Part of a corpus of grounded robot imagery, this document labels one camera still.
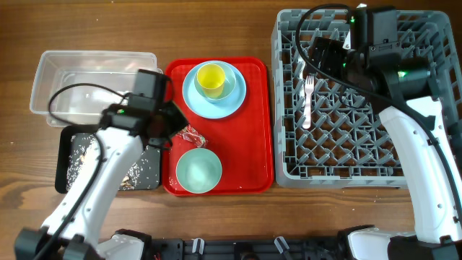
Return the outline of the red snack wrapper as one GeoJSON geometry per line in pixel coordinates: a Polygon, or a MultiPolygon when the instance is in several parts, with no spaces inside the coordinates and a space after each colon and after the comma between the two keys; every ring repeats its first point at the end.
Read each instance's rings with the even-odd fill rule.
{"type": "Polygon", "coordinates": [[[185,128],[180,130],[176,136],[195,144],[198,148],[205,147],[207,144],[206,138],[191,125],[187,125],[185,128]]]}

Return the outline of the white plastic spoon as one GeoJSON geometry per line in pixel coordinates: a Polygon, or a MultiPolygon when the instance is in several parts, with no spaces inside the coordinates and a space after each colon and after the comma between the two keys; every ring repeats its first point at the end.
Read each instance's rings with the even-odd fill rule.
{"type": "Polygon", "coordinates": [[[300,58],[295,69],[295,76],[297,77],[296,91],[299,94],[299,98],[305,97],[305,78],[303,76],[305,70],[305,62],[300,58]]]}

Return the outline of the white plastic fork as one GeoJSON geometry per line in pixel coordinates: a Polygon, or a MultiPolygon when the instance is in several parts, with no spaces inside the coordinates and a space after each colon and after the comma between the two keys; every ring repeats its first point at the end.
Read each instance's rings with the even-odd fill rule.
{"type": "Polygon", "coordinates": [[[308,75],[305,80],[304,94],[305,94],[305,106],[303,115],[305,117],[302,127],[309,129],[311,127],[311,98],[315,86],[315,80],[313,75],[308,75]]]}

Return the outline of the light blue plate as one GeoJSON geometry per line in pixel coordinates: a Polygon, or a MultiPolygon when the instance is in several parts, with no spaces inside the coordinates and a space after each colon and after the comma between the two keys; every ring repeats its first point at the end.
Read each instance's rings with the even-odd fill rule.
{"type": "Polygon", "coordinates": [[[196,65],[187,73],[183,81],[182,94],[183,100],[187,107],[196,115],[208,119],[220,119],[232,115],[243,104],[247,92],[247,86],[242,73],[233,65],[224,62],[231,66],[236,76],[236,86],[231,96],[224,101],[211,103],[199,94],[194,84],[194,74],[199,65],[196,65]]]}

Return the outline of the green bowl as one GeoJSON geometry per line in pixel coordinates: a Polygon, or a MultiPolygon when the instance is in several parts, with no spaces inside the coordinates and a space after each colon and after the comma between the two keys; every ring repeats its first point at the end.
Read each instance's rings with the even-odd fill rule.
{"type": "Polygon", "coordinates": [[[220,182],[222,163],[211,150],[195,148],[180,157],[175,174],[183,189],[192,194],[205,194],[220,182]]]}

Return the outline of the yellow plastic cup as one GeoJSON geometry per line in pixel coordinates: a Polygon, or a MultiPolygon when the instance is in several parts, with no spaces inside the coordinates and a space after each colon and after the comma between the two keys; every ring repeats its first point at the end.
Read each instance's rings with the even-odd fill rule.
{"type": "Polygon", "coordinates": [[[197,81],[208,98],[218,98],[225,86],[225,71],[217,64],[204,64],[196,75],[197,81]]]}

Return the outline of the light blue small bowl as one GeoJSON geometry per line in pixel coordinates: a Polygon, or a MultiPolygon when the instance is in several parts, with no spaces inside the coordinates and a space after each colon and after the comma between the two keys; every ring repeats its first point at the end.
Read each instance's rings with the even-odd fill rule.
{"type": "Polygon", "coordinates": [[[197,68],[197,70],[196,70],[196,72],[194,74],[194,84],[195,84],[196,89],[198,90],[200,95],[202,95],[206,100],[208,100],[211,103],[218,103],[218,102],[224,101],[229,96],[231,96],[232,92],[235,89],[236,81],[237,81],[236,76],[235,76],[235,73],[232,70],[231,66],[224,63],[224,62],[221,62],[221,61],[209,61],[209,62],[206,62],[206,63],[203,63],[203,64],[199,64],[199,66],[198,66],[198,68],[197,68]],[[199,83],[197,81],[197,78],[196,78],[197,71],[199,70],[199,68],[201,66],[203,66],[204,64],[208,64],[208,63],[217,64],[217,65],[221,66],[225,71],[225,77],[226,77],[225,86],[224,86],[222,94],[216,99],[209,98],[209,97],[205,96],[205,94],[202,91],[202,89],[201,89],[201,87],[200,87],[200,85],[199,85],[199,83]]]}

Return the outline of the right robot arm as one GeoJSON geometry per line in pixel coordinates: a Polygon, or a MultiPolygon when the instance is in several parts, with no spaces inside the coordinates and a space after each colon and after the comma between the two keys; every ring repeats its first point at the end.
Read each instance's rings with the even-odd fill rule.
{"type": "Polygon", "coordinates": [[[365,95],[388,132],[414,210],[414,233],[356,227],[344,233],[353,259],[459,259],[461,175],[443,123],[437,82],[424,58],[404,58],[397,38],[347,51],[319,40],[300,55],[313,70],[365,95]]]}

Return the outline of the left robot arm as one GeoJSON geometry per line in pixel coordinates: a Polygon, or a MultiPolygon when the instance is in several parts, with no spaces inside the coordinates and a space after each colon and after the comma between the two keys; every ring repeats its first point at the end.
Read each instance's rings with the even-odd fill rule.
{"type": "Polygon", "coordinates": [[[100,230],[129,168],[147,145],[164,148],[188,124],[173,102],[112,104],[102,112],[95,132],[97,155],[90,173],[78,175],[61,204],[38,230],[23,229],[16,238],[17,259],[145,259],[150,235],[119,230],[101,243],[100,230]]]}

